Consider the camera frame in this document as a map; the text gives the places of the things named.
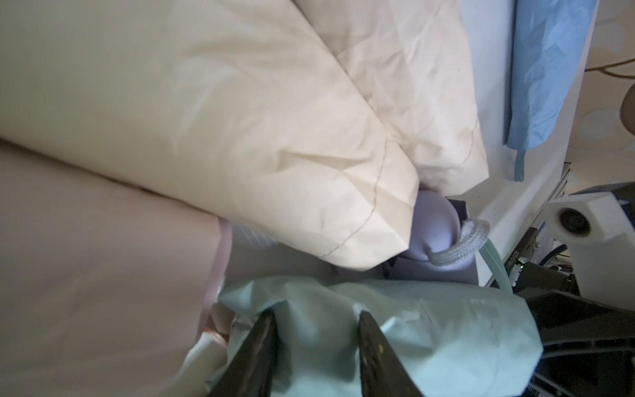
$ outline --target pillow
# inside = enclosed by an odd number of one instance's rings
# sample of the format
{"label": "pillow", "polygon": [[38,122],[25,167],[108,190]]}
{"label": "pillow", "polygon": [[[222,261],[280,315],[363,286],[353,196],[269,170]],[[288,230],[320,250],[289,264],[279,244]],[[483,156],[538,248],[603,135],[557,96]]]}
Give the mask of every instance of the pillow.
{"label": "pillow", "polygon": [[462,194],[488,177],[458,0],[294,0],[422,185]]}
{"label": "pillow", "polygon": [[0,144],[0,395],[156,396],[220,288],[228,221]]}
{"label": "pillow", "polygon": [[407,249],[417,174],[290,0],[12,2],[0,136],[333,264]]}

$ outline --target electrical cord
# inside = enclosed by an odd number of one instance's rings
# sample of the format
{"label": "electrical cord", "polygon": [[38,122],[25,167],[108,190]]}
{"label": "electrical cord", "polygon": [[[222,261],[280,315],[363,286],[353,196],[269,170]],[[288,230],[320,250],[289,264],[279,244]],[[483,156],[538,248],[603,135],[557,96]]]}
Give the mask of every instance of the electrical cord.
{"label": "electrical cord", "polygon": [[553,260],[553,258],[557,257],[558,255],[560,255],[564,251],[566,251],[566,244],[562,244],[562,245],[559,245],[559,246],[555,247],[551,252],[549,252],[547,254],[547,256],[545,256],[540,261],[538,266],[546,266],[547,264],[549,264],[549,262],[551,262],[551,260]]}

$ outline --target light green fabric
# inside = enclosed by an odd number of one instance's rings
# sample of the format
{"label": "light green fabric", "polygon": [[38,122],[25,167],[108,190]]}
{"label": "light green fabric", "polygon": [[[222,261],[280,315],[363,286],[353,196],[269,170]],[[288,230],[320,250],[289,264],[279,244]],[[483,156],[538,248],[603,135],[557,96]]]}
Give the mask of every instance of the light green fabric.
{"label": "light green fabric", "polygon": [[273,307],[282,343],[272,396],[361,396],[362,310],[372,313],[426,397],[517,396],[542,353],[524,300],[493,288],[390,280],[327,285],[271,277],[227,290],[220,300],[238,313],[230,360],[258,313]]}
{"label": "light green fabric", "polygon": [[505,270],[505,265],[503,265],[503,260],[500,258],[500,254],[494,246],[494,243],[492,243],[490,239],[487,239],[485,245],[480,249],[480,252],[483,260],[494,275],[498,287],[503,291],[514,293],[512,291],[512,283],[509,281],[509,276]]}

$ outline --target gray rope handle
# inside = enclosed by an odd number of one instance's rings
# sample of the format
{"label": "gray rope handle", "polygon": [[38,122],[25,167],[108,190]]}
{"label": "gray rope handle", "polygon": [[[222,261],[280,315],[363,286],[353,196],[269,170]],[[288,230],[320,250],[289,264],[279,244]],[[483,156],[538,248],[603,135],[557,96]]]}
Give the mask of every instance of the gray rope handle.
{"label": "gray rope handle", "polygon": [[451,266],[476,254],[487,242],[490,224],[486,220],[467,219],[463,222],[458,241],[445,251],[426,252],[431,264]]}

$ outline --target blue cloth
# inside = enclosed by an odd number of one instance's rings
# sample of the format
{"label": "blue cloth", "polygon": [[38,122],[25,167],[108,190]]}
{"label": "blue cloth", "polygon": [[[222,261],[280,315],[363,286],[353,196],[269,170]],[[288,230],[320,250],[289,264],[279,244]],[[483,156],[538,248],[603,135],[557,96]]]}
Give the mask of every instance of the blue cloth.
{"label": "blue cloth", "polygon": [[361,396],[357,329],[364,310],[426,397],[518,396],[542,354],[526,302],[495,288],[391,280],[328,285],[280,276],[224,291],[220,301],[238,314],[229,360],[258,314],[273,309],[281,341],[273,397]]}
{"label": "blue cloth", "polygon": [[514,179],[524,179],[525,151],[544,143],[578,71],[596,0],[518,0],[512,55],[512,119],[507,146],[518,151]]}

